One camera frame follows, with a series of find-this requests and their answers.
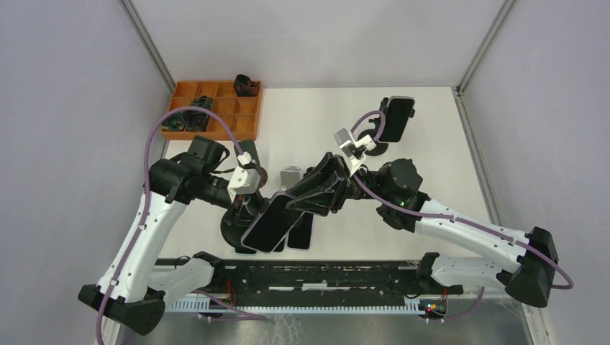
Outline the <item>black phone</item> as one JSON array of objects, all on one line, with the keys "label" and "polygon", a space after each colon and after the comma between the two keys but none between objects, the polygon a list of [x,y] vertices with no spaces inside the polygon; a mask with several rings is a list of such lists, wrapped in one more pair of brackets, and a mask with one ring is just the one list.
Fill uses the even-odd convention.
[{"label": "black phone", "polygon": [[280,242],[275,246],[273,252],[282,252],[286,246],[286,237],[283,237]]}]

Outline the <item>white case phone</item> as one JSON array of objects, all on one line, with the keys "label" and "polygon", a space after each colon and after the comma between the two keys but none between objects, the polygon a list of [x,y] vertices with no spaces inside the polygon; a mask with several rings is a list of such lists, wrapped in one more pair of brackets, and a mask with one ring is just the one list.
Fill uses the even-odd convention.
[{"label": "white case phone", "polygon": [[381,101],[380,110],[385,114],[385,126],[380,142],[399,142],[404,134],[408,121],[414,116],[415,99],[408,96],[385,97]]}]

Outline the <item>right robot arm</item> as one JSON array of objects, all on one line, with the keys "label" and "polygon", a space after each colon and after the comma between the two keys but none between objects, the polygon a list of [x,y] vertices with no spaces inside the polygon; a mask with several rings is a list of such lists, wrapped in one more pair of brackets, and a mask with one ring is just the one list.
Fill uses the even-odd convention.
[{"label": "right robot arm", "polygon": [[347,200],[376,200],[377,214],[391,228],[435,237],[475,253],[474,257],[426,253],[415,274],[422,292],[458,285],[492,287],[520,303],[547,307],[560,271],[552,234],[538,226],[530,231],[508,229],[467,216],[421,192],[422,182],[410,159],[351,173],[342,157],[328,152],[288,189],[292,199],[287,207],[327,216]]}]

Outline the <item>white silver folding stand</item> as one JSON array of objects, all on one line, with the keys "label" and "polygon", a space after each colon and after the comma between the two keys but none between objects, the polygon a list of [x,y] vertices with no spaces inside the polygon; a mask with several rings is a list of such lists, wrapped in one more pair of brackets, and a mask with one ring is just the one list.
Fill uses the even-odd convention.
[{"label": "white silver folding stand", "polygon": [[280,171],[281,190],[294,187],[304,177],[304,171],[297,166],[288,166]]}]

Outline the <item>black tall round stand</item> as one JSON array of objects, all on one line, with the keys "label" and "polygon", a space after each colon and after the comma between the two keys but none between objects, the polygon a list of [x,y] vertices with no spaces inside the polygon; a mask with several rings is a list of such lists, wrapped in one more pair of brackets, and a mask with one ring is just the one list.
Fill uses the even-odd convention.
[{"label": "black tall round stand", "polygon": [[244,247],[241,242],[241,238],[247,231],[249,226],[253,223],[256,217],[263,212],[269,203],[269,198],[264,198],[260,194],[260,211],[255,215],[247,213],[234,213],[231,210],[227,210],[221,220],[220,231],[223,239],[231,247]]}]

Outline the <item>light blue case phone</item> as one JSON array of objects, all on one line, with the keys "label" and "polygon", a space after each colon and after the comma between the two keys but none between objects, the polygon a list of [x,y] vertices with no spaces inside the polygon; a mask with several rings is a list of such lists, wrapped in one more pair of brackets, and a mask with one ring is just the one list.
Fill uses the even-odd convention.
[{"label": "light blue case phone", "polygon": [[246,247],[240,247],[240,246],[235,247],[234,250],[235,250],[235,253],[239,254],[239,255],[255,255],[258,253],[257,250],[249,249]]}]

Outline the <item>wooden round base stand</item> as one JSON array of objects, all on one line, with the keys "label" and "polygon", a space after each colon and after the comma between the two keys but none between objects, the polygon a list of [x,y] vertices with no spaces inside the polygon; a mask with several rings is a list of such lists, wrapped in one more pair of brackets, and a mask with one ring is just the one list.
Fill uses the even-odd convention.
[{"label": "wooden round base stand", "polygon": [[247,139],[239,141],[238,144],[242,148],[242,151],[250,156],[249,162],[242,162],[238,160],[238,166],[243,169],[255,169],[260,176],[259,187],[262,188],[268,182],[268,173],[261,165],[261,160],[255,146],[255,141],[252,139]]}]

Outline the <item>purple case phone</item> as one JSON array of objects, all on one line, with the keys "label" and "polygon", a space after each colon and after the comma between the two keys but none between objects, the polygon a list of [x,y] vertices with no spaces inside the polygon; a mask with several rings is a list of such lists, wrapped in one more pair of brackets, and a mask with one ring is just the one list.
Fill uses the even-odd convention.
[{"label": "purple case phone", "polygon": [[292,250],[306,251],[311,247],[314,215],[303,213],[286,237],[286,247]]}]

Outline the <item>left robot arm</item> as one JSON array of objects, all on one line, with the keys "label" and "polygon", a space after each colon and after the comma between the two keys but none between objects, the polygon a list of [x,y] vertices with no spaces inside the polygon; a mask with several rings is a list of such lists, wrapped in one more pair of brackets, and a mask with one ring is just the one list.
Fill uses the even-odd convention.
[{"label": "left robot arm", "polygon": [[166,308],[193,291],[219,292],[226,274],[215,259],[196,254],[179,268],[153,277],[153,268],[169,233],[195,199],[230,209],[228,180],[214,171],[229,150],[197,136],[188,150],[163,158],[147,170],[134,222],[109,269],[95,284],[84,285],[78,299],[99,315],[148,335]]}]

